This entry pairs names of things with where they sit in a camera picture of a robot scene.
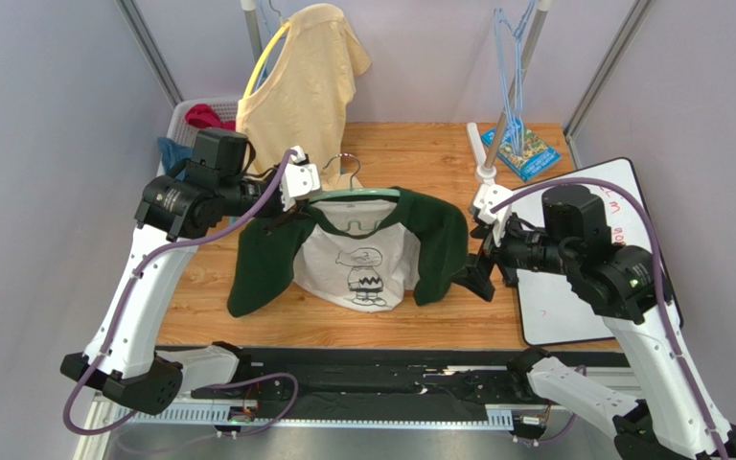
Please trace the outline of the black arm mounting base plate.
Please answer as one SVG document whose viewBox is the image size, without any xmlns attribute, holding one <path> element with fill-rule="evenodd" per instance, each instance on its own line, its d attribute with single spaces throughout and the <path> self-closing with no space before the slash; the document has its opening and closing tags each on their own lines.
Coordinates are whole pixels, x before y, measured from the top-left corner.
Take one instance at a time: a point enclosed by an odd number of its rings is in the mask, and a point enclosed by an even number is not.
<svg viewBox="0 0 736 460">
<path fill-rule="evenodd" d="M 512 351 L 249 348 L 235 389 L 199 389 L 196 399 L 252 403 L 259 416 L 370 422 L 474 422 L 488 404 L 550 401 L 509 372 Z"/>
</svg>

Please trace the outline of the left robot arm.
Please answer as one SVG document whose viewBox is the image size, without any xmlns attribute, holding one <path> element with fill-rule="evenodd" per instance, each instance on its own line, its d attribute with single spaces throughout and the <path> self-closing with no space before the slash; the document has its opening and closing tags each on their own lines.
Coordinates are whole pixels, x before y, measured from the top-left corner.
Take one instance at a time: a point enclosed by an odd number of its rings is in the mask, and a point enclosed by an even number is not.
<svg viewBox="0 0 736 460">
<path fill-rule="evenodd" d="M 289 148 L 267 172 L 250 174 L 256 157 L 245 135 L 204 128 L 191 155 L 145 187 L 122 283 L 85 349 L 63 358 L 63 376 L 150 415 L 182 393 L 233 379 L 233 346 L 158 352 L 156 339 L 178 280 L 211 228 L 226 222 L 230 233 L 250 219 L 278 217 L 320 191 L 318 169 L 301 147 Z"/>
</svg>

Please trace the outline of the green and white t-shirt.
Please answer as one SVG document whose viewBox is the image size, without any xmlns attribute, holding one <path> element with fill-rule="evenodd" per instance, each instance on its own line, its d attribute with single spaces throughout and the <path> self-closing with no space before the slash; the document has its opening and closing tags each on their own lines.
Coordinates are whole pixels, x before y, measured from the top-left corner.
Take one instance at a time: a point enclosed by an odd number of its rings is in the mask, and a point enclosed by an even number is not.
<svg viewBox="0 0 736 460">
<path fill-rule="evenodd" d="M 468 240 L 458 207 L 407 189 L 316 201 L 286 222 L 254 218 L 239 236 L 227 309 L 243 317 L 291 285 L 362 312 L 391 311 L 407 292 L 419 306 L 436 303 L 464 266 Z"/>
</svg>

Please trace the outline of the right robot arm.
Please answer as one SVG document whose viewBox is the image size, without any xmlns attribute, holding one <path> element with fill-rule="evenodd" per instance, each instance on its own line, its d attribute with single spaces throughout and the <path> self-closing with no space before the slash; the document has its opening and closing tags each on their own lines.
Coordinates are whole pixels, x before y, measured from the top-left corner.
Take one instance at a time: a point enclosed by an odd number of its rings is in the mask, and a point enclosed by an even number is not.
<svg viewBox="0 0 736 460">
<path fill-rule="evenodd" d="M 519 270 L 565 277 L 619 342 L 641 396 L 611 389 L 539 347 L 507 365 L 517 394 L 565 407 L 609 436 L 624 459 L 736 458 L 736 425 L 711 401 L 688 355 L 658 244 L 614 242 L 597 184 L 569 178 L 538 185 L 543 227 L 511 210 L 527 190 L 481 185 L 471 205 L 481 246 L 454 282 L 491 300 L 494 268 L 507 284 Z"/>
</svg>

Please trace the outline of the green plastic hanger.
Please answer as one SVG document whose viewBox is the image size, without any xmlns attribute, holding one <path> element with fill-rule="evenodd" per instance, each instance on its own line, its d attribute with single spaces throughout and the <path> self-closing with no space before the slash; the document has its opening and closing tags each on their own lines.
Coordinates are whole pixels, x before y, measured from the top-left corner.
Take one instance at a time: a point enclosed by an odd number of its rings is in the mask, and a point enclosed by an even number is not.
<svg viewBox="0 0 736 460">
<path fill-rule="evenodd" d="M 356 171 L 352 173 L 352 175 L 349 178 L 349 188 L 347 190 L 340 189 L 340 190 L 333 190 L 333 191 L 327 191 L 323 192 L 320 195 L 316 195 L 310 199 L 310 203 L 317 203 L 317 202 L 323 202 L 323 201 L 332 201 L 332 200 L 338 200 L 341 198 L 355 198 L 358 201 L 367 201 L 370 199 L 380 199 L 380 200 L 386 200 L 386 201 L 392 201 L 396 202 L 400 197 L 401 193 L 398 190 L 395 189 L 389 189 L 389 188 L 355 188 L 354 187 L 354 180 L 355 177 L 359 174 L 359 172 L 362 169 L 362 163 L 358 159 L 356 155 L 353 155 L 351 153 L 347 152 L 341 152 L 333 157 L 331 157 L 325 166 L 323 167 L 324 170 L 328 169 L 329 166 L 332 164 L 332 162 L 335 160 L 335 158 L 352 158 L 356 160 L 357 162 L 357 168 Z"/>
</svg>

